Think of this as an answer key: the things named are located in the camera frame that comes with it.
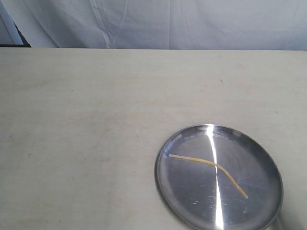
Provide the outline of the white backdrop sheet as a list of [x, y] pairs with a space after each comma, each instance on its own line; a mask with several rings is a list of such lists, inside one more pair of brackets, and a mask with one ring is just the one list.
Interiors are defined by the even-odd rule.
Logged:
[[306, 50], [304, 0], [4, 0], [32, 47]]

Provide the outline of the round silver metal plate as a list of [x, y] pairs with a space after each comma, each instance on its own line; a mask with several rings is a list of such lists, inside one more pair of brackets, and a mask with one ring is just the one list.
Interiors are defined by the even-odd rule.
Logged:
[[[220, 169], [169, 154], [221, 165], [248, 199]], [[269, 153], [248, 135], [226, 126], [194, 125], [174, 133], [160, 148], [154, 174], [168, 209], [196, 230], [266, 230], [283, 202], [282, 178]]]

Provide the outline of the thin yellow stick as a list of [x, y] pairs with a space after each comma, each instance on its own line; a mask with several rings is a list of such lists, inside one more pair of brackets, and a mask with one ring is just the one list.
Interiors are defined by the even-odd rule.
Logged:
[[237, 190], [243, 195], [243, 197], [245, 199], [248, 199], [248, 195], [246, 194], [246, 192], [234, 180], [234, 178], [231, 176], [231, 174], [224, 167], [222, 167], [221, 165], [216, 164], [216, 163], [214, 163], [212, 161], [208, 161], [208, 160], [204, 160], [204, 159], [200, 159], [200, 158], [180, 156], [180, 155], [175, 155], [175, 154], [169, 154], [168, 156], [171, 157], [171, 158], [180, 159], [180, 160], [199, 162], [199, 163], [211, 165], [211, 166], [214, 166], [214, 167], [220, 169], [229, 178], [229, 180], [233, 183], [233, 185], [237, 188]]

